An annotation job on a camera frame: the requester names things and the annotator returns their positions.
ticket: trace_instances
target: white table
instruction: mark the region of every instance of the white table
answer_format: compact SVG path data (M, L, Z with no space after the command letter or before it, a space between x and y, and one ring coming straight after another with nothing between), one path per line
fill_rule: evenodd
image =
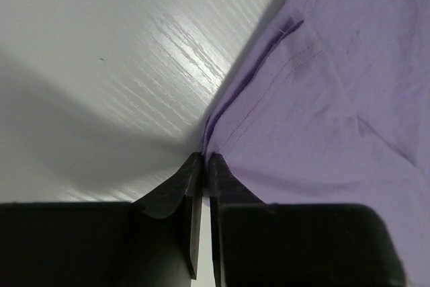
M0 0L0 202L155 188L198 148L227 73L283 2ZM195 284L213 286L203 214Z

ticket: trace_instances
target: fabric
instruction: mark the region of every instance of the fabric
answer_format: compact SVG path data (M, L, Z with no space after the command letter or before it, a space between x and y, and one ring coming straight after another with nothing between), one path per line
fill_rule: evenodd
M430 286L429 0L287 0L210 116L267 203L360 203Z

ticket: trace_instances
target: lavender fabric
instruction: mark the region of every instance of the lavender fabric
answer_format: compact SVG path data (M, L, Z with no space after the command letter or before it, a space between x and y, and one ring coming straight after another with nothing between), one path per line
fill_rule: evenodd
M430 286L429 0L287 0L204 133L267 203L355 202Z

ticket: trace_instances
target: purple cloth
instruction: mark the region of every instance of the purple cloth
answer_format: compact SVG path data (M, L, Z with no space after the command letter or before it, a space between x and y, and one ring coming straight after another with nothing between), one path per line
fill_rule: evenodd
M429 0L287 0L204 134L264 202L355 202L430 286Z

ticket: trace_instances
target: white surface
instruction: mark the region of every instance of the white surface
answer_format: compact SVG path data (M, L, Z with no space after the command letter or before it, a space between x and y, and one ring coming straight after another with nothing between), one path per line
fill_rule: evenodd
M0 0L0 202L135 200L167 179L270 2Z

